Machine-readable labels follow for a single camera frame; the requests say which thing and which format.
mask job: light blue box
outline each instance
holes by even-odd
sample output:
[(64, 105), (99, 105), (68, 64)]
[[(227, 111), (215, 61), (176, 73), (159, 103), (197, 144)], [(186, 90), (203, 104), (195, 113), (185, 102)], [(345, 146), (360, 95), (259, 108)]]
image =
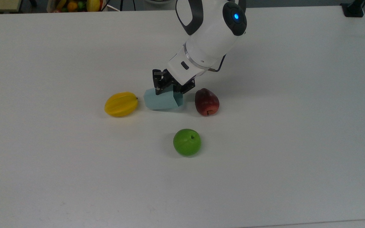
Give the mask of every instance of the light blue box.
[(178, 108), (184, 104), (183, 95), (174, 92), (172, 86), (165, 88), (159, 95), (156, 95), (156, 88), (148, 89), (143, 98), (146, 107), (151, 110)]

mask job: fruit basket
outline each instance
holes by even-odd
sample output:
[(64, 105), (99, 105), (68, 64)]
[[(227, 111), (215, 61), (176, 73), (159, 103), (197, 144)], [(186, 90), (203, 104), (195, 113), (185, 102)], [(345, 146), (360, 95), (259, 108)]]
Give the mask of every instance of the fruit basket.
[(48, 13), (108, 11), (106, 0), (49, 0)]

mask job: red apple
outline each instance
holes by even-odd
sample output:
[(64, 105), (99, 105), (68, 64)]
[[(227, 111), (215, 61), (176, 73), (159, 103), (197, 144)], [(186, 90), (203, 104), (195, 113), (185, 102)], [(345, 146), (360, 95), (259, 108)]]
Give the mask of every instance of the red apple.
[(195, 107), (203, 116), (213, 115), (219, 109), (219, 99), (213, 92), (202, 88), (195, 93)]

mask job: apple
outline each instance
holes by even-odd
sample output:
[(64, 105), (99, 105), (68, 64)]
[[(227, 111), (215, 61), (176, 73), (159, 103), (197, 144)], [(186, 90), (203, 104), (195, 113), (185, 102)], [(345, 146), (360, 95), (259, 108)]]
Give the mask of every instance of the apple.
[(219, 99), (213, 92), (202, 88), (195, 93), (195, 107), (203, 116), (213, 115), (219, 109)]
[(183, 156), (196, 154), (201, 148), (201, 137), (192, 129), (182, 129), (173, 139), (174, 148)]

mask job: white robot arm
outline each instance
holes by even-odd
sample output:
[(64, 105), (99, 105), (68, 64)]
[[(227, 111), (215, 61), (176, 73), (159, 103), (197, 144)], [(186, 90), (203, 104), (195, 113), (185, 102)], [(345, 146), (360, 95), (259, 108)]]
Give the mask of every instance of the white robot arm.
[(223, 62), (238, 38), (245, 33), (245, 0), (177, 0), (176, 13), (190, 37), (168, 62), (167, 69), (153, 70), (156, 94), (173, 85), (174, 92), (186, 93), (194, 78)]

